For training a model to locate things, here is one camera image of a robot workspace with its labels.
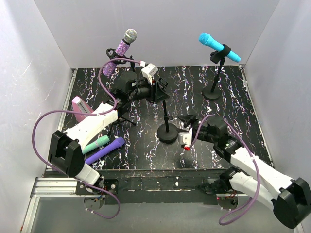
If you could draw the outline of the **mint green microphone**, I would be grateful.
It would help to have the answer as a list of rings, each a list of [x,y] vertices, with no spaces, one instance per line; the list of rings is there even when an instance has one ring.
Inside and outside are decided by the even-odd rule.
[[[101,136],[99,138],[97,138],[94,142],[88,144],[83,150],[82,150],[82,154],[87,154],[88,152],[97,149],[99,147],[104,146],[105,144],[107,144],[110,141],[110,138],[107,135]]]

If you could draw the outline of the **black tripod mic stand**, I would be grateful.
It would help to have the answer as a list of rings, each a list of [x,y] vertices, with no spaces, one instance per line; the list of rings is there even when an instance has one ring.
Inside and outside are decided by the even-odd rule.
[[[118,125],[118,124],[123,124],[123,123],[130,123],[132,126],[136,126],[135,122],[130,121],[129,119],[126,119],[124,117],[120,117],[117,121],[113,122],[112,125]]]

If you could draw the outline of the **glitter purple microphone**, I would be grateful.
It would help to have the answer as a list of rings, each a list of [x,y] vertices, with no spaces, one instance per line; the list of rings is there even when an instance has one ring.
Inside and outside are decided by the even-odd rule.
[[[124,37],[122,41],[119,43],[116,49],[108,48],[106,50],[106,55],[108,58],[115,59],[115,58],[126,58],[125,53],[129,49],[131,43],[133,43],[137,38],[137,32],[134,29],[128,29],[126,30]],[[103,75],[106,77],[109,77],[113,71],[115,70],[116,66],[119,64],[125,64],[125,60],[116,60],[109,62],[107,65],[103,68]]]

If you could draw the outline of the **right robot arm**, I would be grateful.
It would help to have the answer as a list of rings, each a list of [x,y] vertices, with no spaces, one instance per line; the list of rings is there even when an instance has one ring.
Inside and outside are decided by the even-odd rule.
[[[220,188],[226,192],[242,192],[249,200],[231,211],[239,215],[229,221],[229,213],[219,219],[222,226],[229,225],[259,201],[289,229],[295,229],[311,213],[310,186],[302,178],[293,179],[255,156],[235,129],[220,116],[207,115],[199,121],[196,115],[179,115],[184,130],[178,137],[185,150],[197,140],[213,144],[214,151],[232,167],[220,175]]]

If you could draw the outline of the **round base mic stand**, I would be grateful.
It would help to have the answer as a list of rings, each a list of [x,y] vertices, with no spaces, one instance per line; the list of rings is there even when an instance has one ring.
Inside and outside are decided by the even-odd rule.
[[[170,117],[167,114],[166,101],[163,100],[164,124],[157,130],[158,139],[166,144],[173,143],[178,137],[178,131],[175,125],[169,123]]]

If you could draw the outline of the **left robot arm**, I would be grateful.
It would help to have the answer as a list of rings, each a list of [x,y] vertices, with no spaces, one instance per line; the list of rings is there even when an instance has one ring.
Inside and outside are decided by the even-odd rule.
[[[105,127],[118,122],[132,102],[146,99],[149,103],[157,103],[169,98],[165,92],[167,85],[163,78],[150,81],[138,79],[132,71],[123,72],[93,116],[87,116],[65,132],[56,131],[52,135],[48,161],[68,177],[86,182],[92,194],[99,194],[103,181],[99,179],[100,174],[85,163],[82,150]]]

